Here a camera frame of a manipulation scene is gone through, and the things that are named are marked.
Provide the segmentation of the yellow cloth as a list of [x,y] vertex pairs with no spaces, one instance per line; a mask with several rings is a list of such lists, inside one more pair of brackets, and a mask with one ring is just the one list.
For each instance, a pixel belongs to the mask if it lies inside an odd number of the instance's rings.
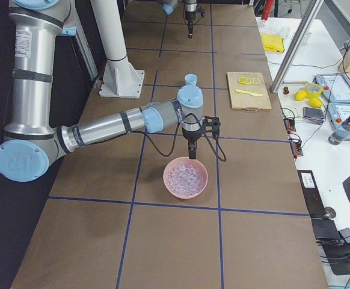
[[264,33],[261,33],[260,37],[265,51],[284,52],[284,38]]

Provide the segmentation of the far teach pendant tablet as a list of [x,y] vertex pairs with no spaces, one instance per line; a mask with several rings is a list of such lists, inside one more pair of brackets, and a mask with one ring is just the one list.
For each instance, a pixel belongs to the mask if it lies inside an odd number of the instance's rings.
[[350,103],[350,80],[344,73],[318,74],[315,82],[322,87],[322,95],[328,101]]

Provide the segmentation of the bamboo cutting board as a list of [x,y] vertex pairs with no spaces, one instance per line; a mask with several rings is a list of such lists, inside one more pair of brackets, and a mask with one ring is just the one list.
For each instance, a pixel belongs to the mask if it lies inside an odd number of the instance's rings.
[[[247,77],[247,84],[238,83],[238,79]],[[229,90],[230,105],[232,109],[259,111],[271,110],[272,105],[266,88],[265,80],[260,72],[227,72],[227,85]],[[249,92],[262,93],[263,96],[250,96],[236,93],[235,89]]]

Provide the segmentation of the red black connector module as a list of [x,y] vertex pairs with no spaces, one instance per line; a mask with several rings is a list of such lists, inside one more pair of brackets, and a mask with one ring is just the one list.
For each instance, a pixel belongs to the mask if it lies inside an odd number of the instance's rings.
[[296,132],[294,118],[291,118],[291,117],[284,118],[283,122],[284,122],[285,129],[289,134]]

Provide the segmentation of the near teach pendant tablet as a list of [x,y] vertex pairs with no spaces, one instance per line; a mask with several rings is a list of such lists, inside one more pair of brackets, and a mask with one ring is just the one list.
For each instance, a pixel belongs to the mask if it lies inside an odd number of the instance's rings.
[[350,104],[330,103],[328,113],[335,127],[332,136],[350,141]]

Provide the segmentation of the light blue plastic cup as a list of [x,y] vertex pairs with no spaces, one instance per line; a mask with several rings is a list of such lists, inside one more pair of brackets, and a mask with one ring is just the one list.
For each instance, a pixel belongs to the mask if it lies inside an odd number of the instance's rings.
[[198,76],[196,74],[193,74],[193,73],[186,74],[184,79],[185,79],[185,85],[193,85],[193,86],[197,85]]

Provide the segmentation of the clear plastic bag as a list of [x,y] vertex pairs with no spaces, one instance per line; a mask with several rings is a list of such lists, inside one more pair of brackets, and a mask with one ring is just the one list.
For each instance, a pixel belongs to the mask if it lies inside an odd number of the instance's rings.
[[257,25],[261,34],[270,34],[282,38],[288,37],[290,28],[288,26],[276,25],[270,20],[258,20]]

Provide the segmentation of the whole yellow lemon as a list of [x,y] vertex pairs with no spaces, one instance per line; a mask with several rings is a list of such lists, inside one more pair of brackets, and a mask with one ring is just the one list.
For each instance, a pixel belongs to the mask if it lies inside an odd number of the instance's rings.
[[307,97],[307,92],[305,90],[300,90],[295,93],[294,100],[303,101]]
[[313,97],[313,98],[309,99],[308,104],[312,108],[322,108],[322,106],[323,106],[322,101],[317,97]]

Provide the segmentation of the grey purple pouch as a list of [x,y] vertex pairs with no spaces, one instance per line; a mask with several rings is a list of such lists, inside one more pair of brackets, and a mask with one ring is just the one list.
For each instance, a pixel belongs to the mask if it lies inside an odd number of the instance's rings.
[[304,107],[303,118],[318,125],[321,125],[325,121],[325,114],[319,108]]

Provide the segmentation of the yellow plastic knife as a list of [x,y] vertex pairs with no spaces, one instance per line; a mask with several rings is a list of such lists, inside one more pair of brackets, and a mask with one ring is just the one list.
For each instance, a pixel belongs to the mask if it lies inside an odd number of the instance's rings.
[[235,89],[235,92],[250,95],[250,96],[257,96],[257,97],[263,96],[262,93],[249,92],[249,91],[241,90],[241,89]]

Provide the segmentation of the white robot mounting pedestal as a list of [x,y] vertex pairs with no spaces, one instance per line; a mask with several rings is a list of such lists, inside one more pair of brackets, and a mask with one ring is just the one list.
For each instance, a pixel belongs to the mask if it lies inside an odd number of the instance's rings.
[[91,6],[107,59],[100,96],[138,99],[145,71],[129,62],[117,1],[95,0]]

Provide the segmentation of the teach pendant tablet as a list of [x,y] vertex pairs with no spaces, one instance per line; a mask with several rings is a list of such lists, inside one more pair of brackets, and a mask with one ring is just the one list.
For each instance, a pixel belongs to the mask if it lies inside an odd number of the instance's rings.
[[350,104],[330,103],[328,113],[335,127],[332,136],[350,141]]
[[350,80],[344,73],[318,74],[315,82],[322,87],[322,95],[328,101],[350,103]]

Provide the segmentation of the aluminium frame post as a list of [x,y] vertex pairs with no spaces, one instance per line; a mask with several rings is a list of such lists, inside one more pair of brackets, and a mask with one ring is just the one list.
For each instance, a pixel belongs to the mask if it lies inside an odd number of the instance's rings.
[[298,53],[299,46],[302,44],[304,36],[309,31],[323,3],[324,0],[311,0],[309,2],[307,9],[297,28],[297,31],[292,38],[286,55],[284,56],[283,61],[281,62],[280,68],[278,69],[275,79],[273,80],[272,85],[270,86],[271,93],[278,92],[278,89],[282,85],[282,82],[285,79],[293,63],[294,58]]

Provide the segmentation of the pink bowl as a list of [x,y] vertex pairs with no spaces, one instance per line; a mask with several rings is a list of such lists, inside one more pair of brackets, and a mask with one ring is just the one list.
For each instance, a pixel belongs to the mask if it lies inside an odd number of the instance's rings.
[[166,189],[179,199],[192,199],[207,186],[208,172],[199,161],[188,157],[171,160],[163,172]]

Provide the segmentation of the yellow tape roll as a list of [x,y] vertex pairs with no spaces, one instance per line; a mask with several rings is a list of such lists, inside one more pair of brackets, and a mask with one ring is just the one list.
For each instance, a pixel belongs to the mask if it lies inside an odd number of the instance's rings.
[[315,83],[307,84],[304,90],[307,93],[307,99],[318,98],[322,93],[322,87],[319,84]]

